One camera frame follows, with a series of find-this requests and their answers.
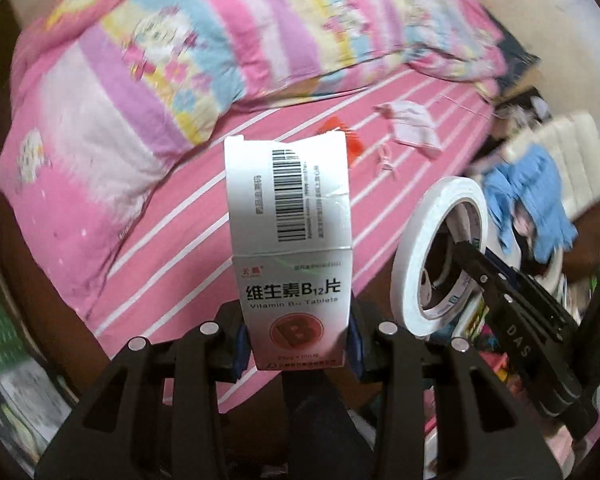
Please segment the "white tape roll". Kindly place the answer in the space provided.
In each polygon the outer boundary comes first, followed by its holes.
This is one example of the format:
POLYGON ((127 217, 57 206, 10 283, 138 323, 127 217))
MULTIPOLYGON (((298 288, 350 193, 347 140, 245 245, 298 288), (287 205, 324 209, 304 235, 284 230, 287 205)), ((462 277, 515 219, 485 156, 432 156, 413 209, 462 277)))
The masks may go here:
POLYGON ((440 229, 446 227, 451 243, 467 242, 478 252, 486 250, 488 208, 477 182, 445 177, 422 196, 407 220, 391 272, 390 304, 394 317, 417 337, 427 337, 452 321, 467 304, 474 286, 460 271, 442 297, 434 298, 434 280, 426 260, 440 229))

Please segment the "red wrapper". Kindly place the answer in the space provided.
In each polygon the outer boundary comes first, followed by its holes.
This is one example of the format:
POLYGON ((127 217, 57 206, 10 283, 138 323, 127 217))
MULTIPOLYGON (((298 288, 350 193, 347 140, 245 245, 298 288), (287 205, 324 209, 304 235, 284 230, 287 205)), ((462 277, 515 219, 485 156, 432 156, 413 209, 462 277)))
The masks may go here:
POLYGON ((336 116, 329 117, 326 122, 317 129, 318 134, 332 131, 342 132, 346 137, 348 167, 351 168, 364 154, 365 146, 363 142, 354 130, 349 128, 336 116))

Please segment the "white vitamin B12 box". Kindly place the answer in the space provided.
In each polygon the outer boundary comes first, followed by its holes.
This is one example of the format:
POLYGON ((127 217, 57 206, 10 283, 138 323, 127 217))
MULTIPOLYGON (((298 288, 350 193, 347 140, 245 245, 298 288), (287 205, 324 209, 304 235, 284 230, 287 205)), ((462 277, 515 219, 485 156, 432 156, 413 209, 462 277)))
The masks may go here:
POLYGON ((224 143, 233 268, 259 370, 340 367, 352 286, 346 137, 224 143))

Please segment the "blue garment on chair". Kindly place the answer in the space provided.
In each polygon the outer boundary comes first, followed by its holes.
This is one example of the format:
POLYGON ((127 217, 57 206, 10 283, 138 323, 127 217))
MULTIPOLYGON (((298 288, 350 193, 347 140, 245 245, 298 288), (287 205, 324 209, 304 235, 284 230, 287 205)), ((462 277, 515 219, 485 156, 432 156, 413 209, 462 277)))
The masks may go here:
POLYGON ((534 225, 533 258, 547 263, 556 249, 570 249, 578 235, 562 206, 562 178, 548 151, 531 144, 514 164, 501 162, 483 175, 482 189, 503 252, 514 241, 515 206, 534 225))

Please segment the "cream leather office chair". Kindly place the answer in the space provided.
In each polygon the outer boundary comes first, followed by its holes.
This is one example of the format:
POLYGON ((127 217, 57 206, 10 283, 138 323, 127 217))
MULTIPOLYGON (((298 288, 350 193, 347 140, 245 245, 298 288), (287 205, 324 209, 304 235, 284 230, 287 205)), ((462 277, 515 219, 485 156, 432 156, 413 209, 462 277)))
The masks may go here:
POLYGON ((496 152, 503 162, 513 164, 533 144, 545 148, 556 162, 569 220, 580 219, 600 203, 600 135, 590 114, 559 116, 534 130, 521 130, 496 152))

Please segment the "crumpled white pink cloth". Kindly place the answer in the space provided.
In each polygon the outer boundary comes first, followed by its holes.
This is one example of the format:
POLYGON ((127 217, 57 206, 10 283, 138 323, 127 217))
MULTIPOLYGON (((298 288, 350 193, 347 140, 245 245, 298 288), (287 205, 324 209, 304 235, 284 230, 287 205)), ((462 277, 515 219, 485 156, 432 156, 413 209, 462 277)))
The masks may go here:
POLYGON ((397 100, 379 104, 375 110, 388 120, 396 142, 416 148, 430 159, 441 155, 437 127, 426 107, 413 101, 397 100))

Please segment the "pink striped cartoon quilt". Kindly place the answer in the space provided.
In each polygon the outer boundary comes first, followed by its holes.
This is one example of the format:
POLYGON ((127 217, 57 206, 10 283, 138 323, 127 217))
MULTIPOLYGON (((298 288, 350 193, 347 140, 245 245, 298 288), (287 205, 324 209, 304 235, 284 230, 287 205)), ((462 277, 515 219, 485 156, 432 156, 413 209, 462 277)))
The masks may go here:
POLYGON ((87 315, 152 192, 229 110, 342 96, 403 63, 489 81, 502 38, 476 0, 60 0, 17 41, 0 191, 87 315))

